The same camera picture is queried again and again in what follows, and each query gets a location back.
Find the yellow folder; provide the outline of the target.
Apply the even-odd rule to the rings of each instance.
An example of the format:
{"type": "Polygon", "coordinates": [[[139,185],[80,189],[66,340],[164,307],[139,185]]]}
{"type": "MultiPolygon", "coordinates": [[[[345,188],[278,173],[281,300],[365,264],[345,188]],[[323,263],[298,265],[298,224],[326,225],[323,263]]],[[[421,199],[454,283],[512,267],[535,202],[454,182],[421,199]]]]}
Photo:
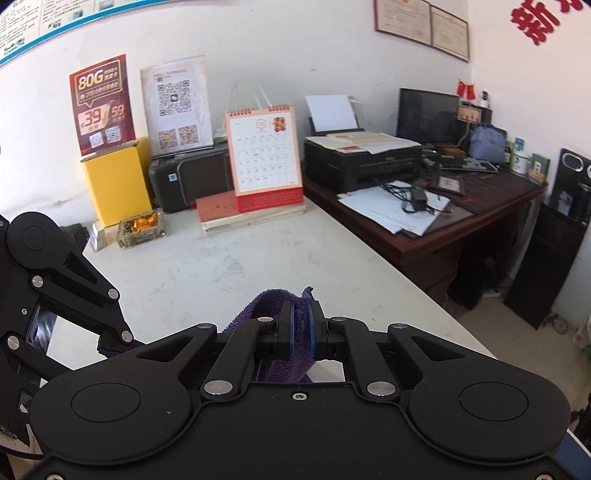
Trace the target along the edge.
{"type": "Polygon", "coordinates": [[[145,137],[80,162],[102,227],[117,225],[152,209],[150,163],[150,144],[145,137]]]}

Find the white card box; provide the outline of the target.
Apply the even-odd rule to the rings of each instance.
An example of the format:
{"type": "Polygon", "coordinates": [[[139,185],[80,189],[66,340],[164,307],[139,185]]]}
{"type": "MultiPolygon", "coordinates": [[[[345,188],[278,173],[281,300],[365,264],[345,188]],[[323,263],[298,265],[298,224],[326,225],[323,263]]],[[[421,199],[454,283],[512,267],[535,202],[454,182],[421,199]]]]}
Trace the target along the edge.
{"type": "Polygon", "coordinates": [[[89,241],[94,252],[98,252],[108,245],[106,231],[99,221],[92,224],[89,241]]]}

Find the black power adapter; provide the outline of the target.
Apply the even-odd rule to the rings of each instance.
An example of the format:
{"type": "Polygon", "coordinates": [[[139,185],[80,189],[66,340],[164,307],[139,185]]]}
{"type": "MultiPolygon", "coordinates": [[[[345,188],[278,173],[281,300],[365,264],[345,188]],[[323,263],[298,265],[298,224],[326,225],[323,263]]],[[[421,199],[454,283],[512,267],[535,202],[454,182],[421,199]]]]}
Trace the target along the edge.
{"type": "Polygon", "coordinates": [[[411,205],[414,211],[426,211],[429,207],[427,193],[422,188],[411,189],[411,205]]]}

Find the black printer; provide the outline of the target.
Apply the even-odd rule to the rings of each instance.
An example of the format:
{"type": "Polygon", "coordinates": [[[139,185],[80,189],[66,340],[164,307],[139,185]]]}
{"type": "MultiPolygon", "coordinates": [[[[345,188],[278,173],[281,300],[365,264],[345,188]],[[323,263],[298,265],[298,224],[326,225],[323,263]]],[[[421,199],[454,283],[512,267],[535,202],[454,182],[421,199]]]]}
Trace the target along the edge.
{"type": "Polygon", "coordinates": [[[413,180],[423,148],[416,141],[363,129],[353,98],[343,94],[305,98],[311,135],[304,140],[304,186],[345,194],[377,182],[413,180]]]}

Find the glass ashtray with peels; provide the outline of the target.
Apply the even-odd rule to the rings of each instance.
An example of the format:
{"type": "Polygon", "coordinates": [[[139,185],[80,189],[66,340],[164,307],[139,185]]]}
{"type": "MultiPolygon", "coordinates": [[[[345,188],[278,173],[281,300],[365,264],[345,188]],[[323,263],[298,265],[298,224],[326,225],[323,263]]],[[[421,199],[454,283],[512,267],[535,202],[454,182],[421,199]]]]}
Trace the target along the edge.
{"type": "Polygon", "coordinates": [[[122,220],[117,227],[116,242],[121,249],[131,248],[166,235],[161,211],[151,210],[122,220]]]}

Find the blue framed wall poster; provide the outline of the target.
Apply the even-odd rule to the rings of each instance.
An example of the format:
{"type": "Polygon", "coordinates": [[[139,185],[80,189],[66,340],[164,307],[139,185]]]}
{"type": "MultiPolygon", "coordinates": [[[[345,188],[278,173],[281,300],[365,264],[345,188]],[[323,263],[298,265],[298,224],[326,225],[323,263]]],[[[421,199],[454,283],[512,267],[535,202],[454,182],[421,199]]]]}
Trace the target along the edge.
{"type": "Polygon", "coordinates": [[[3,1],[1,64],[6,65],[58,36],[121,17],[123,36],[176,30],[200,7],[236,6],[236,1],[3,1]]]}

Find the purple towel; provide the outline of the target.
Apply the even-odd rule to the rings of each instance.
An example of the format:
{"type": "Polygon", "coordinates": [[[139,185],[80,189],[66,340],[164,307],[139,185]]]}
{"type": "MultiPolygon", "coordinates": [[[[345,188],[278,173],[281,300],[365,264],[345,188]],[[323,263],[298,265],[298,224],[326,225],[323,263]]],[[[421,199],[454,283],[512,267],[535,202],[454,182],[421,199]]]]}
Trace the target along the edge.
{"type": "Polygon", "coordinates": [[[310,384],[308,371],[315,365],[311,355],[311,306],[314,288],[308,286],[301,295],[283,289],[263,291],[224,328],[230,333],[246,320],[270,317],[287,332],[287,360],[261,361],[257,380],[267,383],[310,384]]]}

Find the black computer monitor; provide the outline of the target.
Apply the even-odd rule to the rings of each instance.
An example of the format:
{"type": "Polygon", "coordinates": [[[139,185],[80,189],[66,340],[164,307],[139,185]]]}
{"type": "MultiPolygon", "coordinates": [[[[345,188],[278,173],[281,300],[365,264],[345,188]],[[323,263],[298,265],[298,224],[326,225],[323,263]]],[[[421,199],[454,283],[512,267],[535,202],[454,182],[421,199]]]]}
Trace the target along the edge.
{"type": "Polygon", "coordinates": [[[457,95],[401,88],[396,136],[420,144],[455,144],[459,105],[457,95]]]}

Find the dark wooden desk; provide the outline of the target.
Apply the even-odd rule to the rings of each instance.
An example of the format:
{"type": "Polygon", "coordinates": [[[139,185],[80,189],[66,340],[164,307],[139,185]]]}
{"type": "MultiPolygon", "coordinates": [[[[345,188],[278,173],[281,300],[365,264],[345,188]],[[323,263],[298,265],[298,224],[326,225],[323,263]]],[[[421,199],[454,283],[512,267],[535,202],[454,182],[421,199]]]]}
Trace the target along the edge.
{"type": "Polygon", "coordinates": [[[439,305],[450,298],[473,308],[489,283],[502,280],[533,203],[547,187],[509,172],[457,172],[465,194],[452,194],[442,214],[424,235],[393,234],[339,203],[334,192],[304,178],[304,196],[391,265],[439,305]]]}

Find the blue bag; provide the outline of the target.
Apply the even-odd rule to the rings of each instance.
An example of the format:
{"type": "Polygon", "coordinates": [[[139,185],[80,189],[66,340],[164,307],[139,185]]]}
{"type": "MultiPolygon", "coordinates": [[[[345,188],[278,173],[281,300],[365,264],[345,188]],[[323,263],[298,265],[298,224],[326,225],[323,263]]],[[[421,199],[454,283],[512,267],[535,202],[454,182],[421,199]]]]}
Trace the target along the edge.
{"type": "Polygon", "coordinates": [[[471,135],[469,156],[493,164],[505,162],[507,132],[489,123],[479,124],[471,135]]]}

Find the red book stack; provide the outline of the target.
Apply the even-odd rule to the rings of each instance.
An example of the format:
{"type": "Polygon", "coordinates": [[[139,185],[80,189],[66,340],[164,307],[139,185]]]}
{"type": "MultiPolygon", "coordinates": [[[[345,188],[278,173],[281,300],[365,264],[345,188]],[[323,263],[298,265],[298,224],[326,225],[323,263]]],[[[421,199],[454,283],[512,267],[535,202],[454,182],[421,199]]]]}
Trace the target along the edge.
{"type": "Polygon", "coordinates": [[[301,203],[239,213],[233,191],[199,198],[195,206],[199,223],[207,235],[301,215],[305,211],[305,204],[301,203]]]}

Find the QR code sign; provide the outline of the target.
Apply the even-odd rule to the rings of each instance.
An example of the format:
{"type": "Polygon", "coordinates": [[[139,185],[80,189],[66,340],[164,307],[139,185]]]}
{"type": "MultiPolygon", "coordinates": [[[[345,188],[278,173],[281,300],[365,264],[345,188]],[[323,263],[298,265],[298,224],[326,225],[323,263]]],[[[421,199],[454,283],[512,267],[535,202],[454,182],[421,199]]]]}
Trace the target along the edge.
{"type": "Polygon", "coordinates": [[[140,79],[153,156],[213,145],[204,56],[143,68],[140,79]]]}

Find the white papers on desk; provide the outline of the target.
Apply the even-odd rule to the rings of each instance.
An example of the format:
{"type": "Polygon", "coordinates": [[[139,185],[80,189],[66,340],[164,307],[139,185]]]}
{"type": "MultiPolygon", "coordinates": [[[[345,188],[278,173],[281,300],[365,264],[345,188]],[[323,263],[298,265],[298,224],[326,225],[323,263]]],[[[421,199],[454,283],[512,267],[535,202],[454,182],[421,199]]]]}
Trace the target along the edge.
{"type": "Polygon", "coordinates": [[[402,181],[338,195],[339,203],[373,220],[391,233],[407,231],[423,236],[444,213],[451,200],[437,193],[426,193],[427,209],[416,210],[411,204],[411,185],[402,181]]]}

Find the small red flags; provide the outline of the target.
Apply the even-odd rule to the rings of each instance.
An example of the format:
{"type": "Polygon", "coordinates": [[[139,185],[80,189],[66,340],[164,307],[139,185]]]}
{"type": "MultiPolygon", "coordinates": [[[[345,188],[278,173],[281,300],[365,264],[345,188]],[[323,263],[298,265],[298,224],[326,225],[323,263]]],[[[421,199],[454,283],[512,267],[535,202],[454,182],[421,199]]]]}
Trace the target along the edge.
{"type": "Polygon", "coordinates": [[[476,99],[475,85],[459,80],[457,86],[457,95],[461,100],[473,102],[476,99]]]}

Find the red desk calendar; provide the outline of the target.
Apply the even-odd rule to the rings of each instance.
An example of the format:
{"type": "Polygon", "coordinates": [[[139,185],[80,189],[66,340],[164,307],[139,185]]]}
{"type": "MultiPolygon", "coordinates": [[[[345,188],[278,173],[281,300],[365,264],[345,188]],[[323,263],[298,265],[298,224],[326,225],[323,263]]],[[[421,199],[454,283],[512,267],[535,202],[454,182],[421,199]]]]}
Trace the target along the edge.
{"type": "Polygon", "coordinates": [[[239,213],[304,202],[293,107],[230,112],[225,129],[239,213]]]}

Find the black water dispenser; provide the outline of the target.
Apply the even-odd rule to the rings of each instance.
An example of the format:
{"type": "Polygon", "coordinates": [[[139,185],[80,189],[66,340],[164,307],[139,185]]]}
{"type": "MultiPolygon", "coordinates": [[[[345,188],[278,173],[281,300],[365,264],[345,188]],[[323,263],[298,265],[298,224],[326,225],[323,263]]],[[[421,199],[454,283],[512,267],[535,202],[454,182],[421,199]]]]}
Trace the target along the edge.
{"type": "Polygon", "coordinates": [[[541,203],[504,304],[539,329],[564,286],[590,224],[590,159],[562,149],[552,193],[541,203]]]}

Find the red promo sign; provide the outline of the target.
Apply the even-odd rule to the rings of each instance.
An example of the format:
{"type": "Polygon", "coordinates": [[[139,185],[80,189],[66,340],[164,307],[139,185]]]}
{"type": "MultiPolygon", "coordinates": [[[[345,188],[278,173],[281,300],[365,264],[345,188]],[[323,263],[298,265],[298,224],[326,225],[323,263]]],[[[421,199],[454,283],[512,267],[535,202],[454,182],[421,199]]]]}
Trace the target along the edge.
{"type": "Polygon", "coordinates": [[[72,73],[69,86],[82,156],[136,139],[124,54],[72,73]]]}

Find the framed certificates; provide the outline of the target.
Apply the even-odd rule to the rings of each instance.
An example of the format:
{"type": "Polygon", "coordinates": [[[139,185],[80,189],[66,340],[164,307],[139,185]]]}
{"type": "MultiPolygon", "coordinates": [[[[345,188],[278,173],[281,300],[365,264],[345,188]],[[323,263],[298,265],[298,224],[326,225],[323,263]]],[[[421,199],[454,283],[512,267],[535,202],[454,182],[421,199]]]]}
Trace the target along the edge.
{"type": "Polygon", "coordinates": [[[469,23],[429,1],[376,0],[377,32],[397,36],[470,62],[469,23]]]}

